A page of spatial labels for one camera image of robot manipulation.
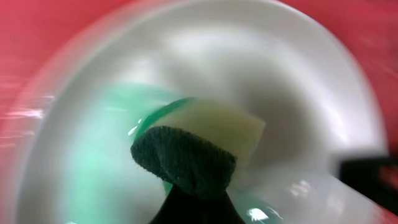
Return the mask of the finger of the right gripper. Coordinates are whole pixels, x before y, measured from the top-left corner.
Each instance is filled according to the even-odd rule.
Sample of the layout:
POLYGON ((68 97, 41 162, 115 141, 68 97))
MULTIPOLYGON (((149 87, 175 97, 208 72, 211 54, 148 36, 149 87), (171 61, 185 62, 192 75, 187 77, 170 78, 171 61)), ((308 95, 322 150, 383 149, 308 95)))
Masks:
POLYGON ((338 178, 349 187, 397 214, 397 158, 350 159, 341 163, 338 178))

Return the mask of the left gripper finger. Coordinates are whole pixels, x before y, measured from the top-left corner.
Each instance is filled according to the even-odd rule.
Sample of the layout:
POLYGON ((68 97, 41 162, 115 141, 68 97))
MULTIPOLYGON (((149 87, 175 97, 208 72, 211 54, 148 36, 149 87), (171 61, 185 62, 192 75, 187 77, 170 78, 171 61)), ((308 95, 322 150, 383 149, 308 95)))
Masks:
POLYGON ((244 224, 229 195, 201 200, 173 186, 150 224, 244 224))

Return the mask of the green yellow sponge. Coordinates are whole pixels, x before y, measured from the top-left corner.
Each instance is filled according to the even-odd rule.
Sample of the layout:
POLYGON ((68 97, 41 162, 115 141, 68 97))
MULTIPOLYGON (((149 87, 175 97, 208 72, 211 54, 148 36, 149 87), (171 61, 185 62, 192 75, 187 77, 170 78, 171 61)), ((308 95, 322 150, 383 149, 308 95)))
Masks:
POLYGON ((265 122, 215 100, 182 98, 150 113, 135 129, 134 161, 184 193, 220 197, 247 164, 265 122))

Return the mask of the white plate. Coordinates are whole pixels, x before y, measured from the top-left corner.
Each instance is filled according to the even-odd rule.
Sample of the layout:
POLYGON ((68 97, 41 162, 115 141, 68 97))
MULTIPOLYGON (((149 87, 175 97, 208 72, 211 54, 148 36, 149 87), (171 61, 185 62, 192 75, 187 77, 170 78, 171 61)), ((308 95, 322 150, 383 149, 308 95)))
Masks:
POLYGON ((213 98, 266 128, 228 192, 250 223, 379 223, 338 180, 384 156, 373 93, 347 49, 278 1, 127 5, 66 43, 9 113, 6 223, 148 223, 166 193, 129 149, 141 118, 213 98))

